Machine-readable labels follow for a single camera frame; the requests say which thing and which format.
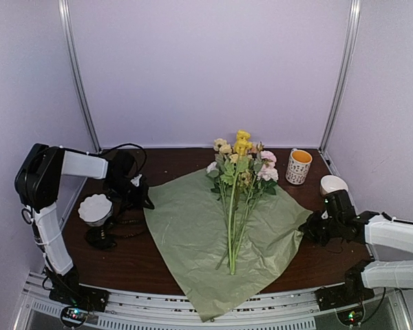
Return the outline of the aluminium frame post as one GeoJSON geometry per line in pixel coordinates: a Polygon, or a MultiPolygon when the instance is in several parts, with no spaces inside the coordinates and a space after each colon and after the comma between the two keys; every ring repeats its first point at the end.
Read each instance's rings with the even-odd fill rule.
{"type": "Polygon", "coordinates": [[[89,110],[87,96],[83,84],[81,70],[78,62],[78,54],[74,42],[74,33],[72,28],[72,19],[70,16],[70,4],[67,0],[58,0],[59,16],[63,27],[63,33],[67,46],[67,53],[69,56],[70,67],[72,70],[72,79],[74,88],[78,98],[78,104],[84,119],[85,128],[90,137],[92,148],[97,153],[101,151],[100,142],[97,137],[96,128],[92,120],[92,115],[89,110]]]}
{"type": "Polygon", "coordinates": [[[341,57],[341,64],[339,68],[339,74],[337,83],[335,86],[335,92],[332,98],[330,107],[330,113],[324,129],[324,134],[321,139],[319,151],[325,155],[328,151],[328,145],[332,132],[335,128],[338,112],[341,108],[343,94],[346,88],[348,79],[348,72],[350,70],[355,45],[357,43],[357,36],[359,31],[359,24],[361,18],[361,0],[352,0],[350,2],[350,11],[348,16],[348,24],[346,29],[345,43],[343,47],[343,54],[341,57]]]}

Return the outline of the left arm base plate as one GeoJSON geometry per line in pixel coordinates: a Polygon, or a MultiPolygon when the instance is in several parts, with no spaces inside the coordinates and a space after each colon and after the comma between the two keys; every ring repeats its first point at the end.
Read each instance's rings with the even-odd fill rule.
{"type": "Polygon", "coordinates": [[[104,312],[109,292],[104,289],[80,286],[76,293],[63,287],[54,287],[49,293],[49,298],[50,300],[86,311],[104,312]]]}

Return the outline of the pale yellow fake flower stem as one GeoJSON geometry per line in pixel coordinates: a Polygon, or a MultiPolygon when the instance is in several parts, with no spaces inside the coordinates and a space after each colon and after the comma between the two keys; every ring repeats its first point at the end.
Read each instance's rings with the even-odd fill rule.
{"type": "MultiPolygon", "coordinates": [[[[232,185],[230,156],[233,154],[233,147],[234,145],[229,144],[224,139],[216,139],[213,145],[215,151],[215,161],[218,163],[220,170],[222,171],[221,179],[227,186],[230,187],[232,185]]],[[[240,185],[239,188],[240,195],[244,194],[240,185]]]]}

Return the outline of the right aluminium frame post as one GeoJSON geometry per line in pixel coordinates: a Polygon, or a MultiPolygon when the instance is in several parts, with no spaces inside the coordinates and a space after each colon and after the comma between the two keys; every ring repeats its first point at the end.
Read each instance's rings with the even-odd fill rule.
{"type": "Polygon", "coordinates": [[[330,113],[324,129],[324,134],[321,139],[319,151],[325,155],[328,151],[328,145],[332,132],[335,128],[338,112],[341,108],[343,94],[346,88],[348,79],[348,72],[350,70],[355,45],[357,43],[357,36],[359,31],[359,24],[361,18],[361,0],[352,0],[350,2],[350,11],[348,16],[348,24],[346,29],[345,43],[343,47],[343,54],[341,57],[341,64],[339,68],[339,74],[337,83],[335,86],[335,92],[332,98],[330,107],[330,113]]]}

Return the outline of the black ribbon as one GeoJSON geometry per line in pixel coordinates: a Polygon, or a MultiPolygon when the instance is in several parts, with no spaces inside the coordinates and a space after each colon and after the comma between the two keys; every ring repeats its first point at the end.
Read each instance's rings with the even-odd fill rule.
{"type": "Polygon", "coordinates": [[[121,208],[116,215],[112,215],[103,225],[90,228],[84,236],[85,241],[98,250],[108,250],[117,246],[117,240],[137,237],[147,231],[145,221],[137,218],[126,219],[125,213],[131,208],[121,208]],[[114,230],[119,226],[132,227],[129,233],[116,234],[114,230]]]}

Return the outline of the pink and green wrapping paper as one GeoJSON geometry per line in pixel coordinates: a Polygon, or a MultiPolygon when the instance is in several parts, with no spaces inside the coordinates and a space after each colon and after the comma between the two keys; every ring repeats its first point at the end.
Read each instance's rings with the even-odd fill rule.
{"type": "Polygon", "coordinates": [[[235,263],[228,266],[222,203],[205,170],[149,189],[145,211],[151,236],[171,275],[204,322],[222,316],[279,278],[299,250],[299,226],[311,212],[277,186],[246,222],[235,263]]]}

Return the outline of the left aluminium frame post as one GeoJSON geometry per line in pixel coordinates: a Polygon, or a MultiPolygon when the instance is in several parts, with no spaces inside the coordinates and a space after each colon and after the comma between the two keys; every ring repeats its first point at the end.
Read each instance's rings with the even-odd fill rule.
{"type": "Polygon", "coordinates": [[[84,119],[85,128],[90,137],[92,148],[97,153],[101,151],[100,142],[97,137],[96,128],[92,120],[92,115],[89,110],[87,96],[83,84],[81,70],[78,62],[78,54],[74,42],[74,33],[72,28],[72,19],[70,16],[70,4],[67,0],[58,0],[59,16],[63,27],[63,33],[67,46],[67,53],[69,56],[70,67],[72,70],[72,79],[74,88],[78,98],[78,104],[84,119]]]}

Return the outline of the small white patterned bowl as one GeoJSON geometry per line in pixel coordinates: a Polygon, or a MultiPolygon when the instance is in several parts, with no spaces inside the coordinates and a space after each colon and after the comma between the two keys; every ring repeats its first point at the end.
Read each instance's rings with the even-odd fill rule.
{"type": "Polygon", "coordinates": [[[320,193],[323,197],[338,190],[348,191],[348,185],[342,178],[335,175],[325,175],[321,178],[320,193]]]}

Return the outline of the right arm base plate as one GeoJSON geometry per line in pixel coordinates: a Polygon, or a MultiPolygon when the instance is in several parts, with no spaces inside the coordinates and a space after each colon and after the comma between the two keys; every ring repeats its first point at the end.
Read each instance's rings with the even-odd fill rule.
{"type": "Polygon", "coordinates": [[[338,309],[348,305],[359,304],[364,300],[374,298],[373,289],[360,289],[348,292],[345,285],[322,287],[315,291],[315,297],[320,311],[338,309]]]}

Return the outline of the bright yellow fake flower stem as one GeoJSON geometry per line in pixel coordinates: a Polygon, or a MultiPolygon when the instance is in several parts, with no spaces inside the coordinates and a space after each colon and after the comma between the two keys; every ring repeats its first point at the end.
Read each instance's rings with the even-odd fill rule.
{"type": "Polygon", "coordinates": [[[243,130],[239,130],[236,134],[236,141],[233,147],[233,154],[230,156],[230,165],[232,169],[232,185],[227,218],[228,257],[230,275],[235,274],[236,259],[243,233],[243,221],[239,222],[236,219],[236,214],[237,207],[240,201],[240,179],[242,173],[248,168],[248,152],[253,146],[253,144],[249,141],[250,137],[250,133],[243,130]]]}

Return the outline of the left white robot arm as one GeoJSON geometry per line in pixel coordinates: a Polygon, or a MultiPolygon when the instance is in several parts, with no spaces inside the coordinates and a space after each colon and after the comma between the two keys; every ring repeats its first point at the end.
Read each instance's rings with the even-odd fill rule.
{"type": "Polygon", "coordinates": [[[45,265],[54,274],[64,276],[74,267],[56,212],[62,177],[102,180],[110,198],[119,198],[135,208],[155,208],[141,173],[143,166],[136,163],[123,144],[112,151],[113,158],[105,159],[104,153],[97,155],[62,146],[34,144],[17,173],[14,187],[24,206],[22,213],[30,216],[45,265]]]}

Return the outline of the front aluminium rail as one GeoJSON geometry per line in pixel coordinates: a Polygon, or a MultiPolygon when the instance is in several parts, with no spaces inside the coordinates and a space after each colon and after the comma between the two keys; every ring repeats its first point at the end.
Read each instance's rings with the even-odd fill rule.
{"type": "Polygon", "coordinates": [[[377,288],[335,300],[342,285],[258,293],[223,302],[223,288],[201,297],[150,294],[86,285],[98,300],[81,306],[53,300],[50,280],[30,272],[12,329],[413,329],[403,292],[377,288]]]}

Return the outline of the pink fake flower stem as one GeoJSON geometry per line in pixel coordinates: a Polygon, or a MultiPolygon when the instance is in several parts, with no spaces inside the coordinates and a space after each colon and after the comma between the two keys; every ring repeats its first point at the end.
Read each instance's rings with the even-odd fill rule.
{"type": "Polygon", "coordinates": [[[276,187],[278,187],[279,179],[279,174],[275,167],[277,158],[273,152],[265,150],[262,143],[257,144],[255,148],[249,152],[248,157],[248,168],[242,173],[240,179],[240,186],[245,196],[244,211],[241,220],[244,225],[240,241],[241,244],[249,216],[263,195],[276,195],[276,187]]]}

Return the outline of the white scalloped bowl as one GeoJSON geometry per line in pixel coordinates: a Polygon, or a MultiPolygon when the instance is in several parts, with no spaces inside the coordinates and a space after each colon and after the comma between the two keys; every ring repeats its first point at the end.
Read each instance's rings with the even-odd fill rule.
{"type": "Polygon", "coordinates": [[[89,227],[102,226],[113,215],[113,203],[104,194],[94,194],[80,203],[78,215],[89,227]]]}

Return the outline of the patterned mug with yellow inside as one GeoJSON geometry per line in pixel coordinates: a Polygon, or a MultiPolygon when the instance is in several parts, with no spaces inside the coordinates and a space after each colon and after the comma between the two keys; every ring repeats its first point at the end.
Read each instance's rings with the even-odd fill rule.
{"type": "Polygon", "coordinates": [[[286,169],[286,181],[292,185],[301,185],[305,182],[313,161],[312,155],[298,148],[293,148],[290,151],[288,165],[286,169]]]}

